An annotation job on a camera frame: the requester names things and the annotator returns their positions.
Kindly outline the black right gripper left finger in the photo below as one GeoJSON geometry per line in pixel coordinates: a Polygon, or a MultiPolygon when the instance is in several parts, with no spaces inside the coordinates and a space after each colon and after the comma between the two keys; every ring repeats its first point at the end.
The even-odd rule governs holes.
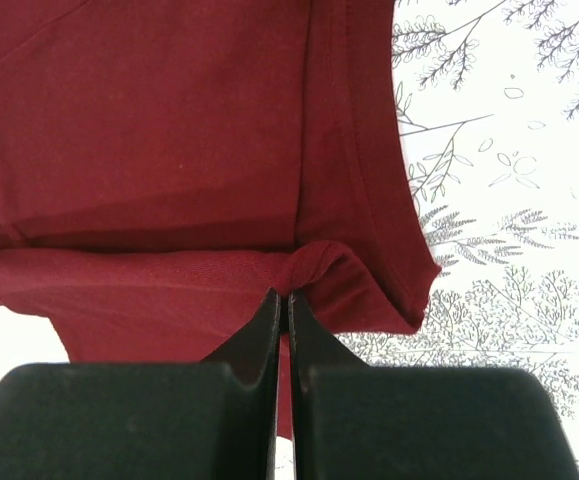
{"type": "Polygon", "coordinates": [[[28,364],[0,381],[0,479],[270,479],[281,299],[197,363],[28,364]]]}

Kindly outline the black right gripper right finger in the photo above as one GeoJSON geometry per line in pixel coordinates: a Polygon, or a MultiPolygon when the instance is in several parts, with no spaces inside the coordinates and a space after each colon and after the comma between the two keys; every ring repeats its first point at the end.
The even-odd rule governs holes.
{"type": "Polygon", "coordinates": [[[549,396],[521,369],[374,367],[288,301],[300,479],[559,480],[579,470],[549,396]]]}

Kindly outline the dark red t shirt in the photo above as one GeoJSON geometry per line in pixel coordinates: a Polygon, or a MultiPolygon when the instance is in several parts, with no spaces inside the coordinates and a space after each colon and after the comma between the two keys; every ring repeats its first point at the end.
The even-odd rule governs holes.
{"type": "Polygon", "coordinates": [[[196,361],[265,293],[413,334],[390,1],[0,1],[0,306],[74,362],[196,361]]]}

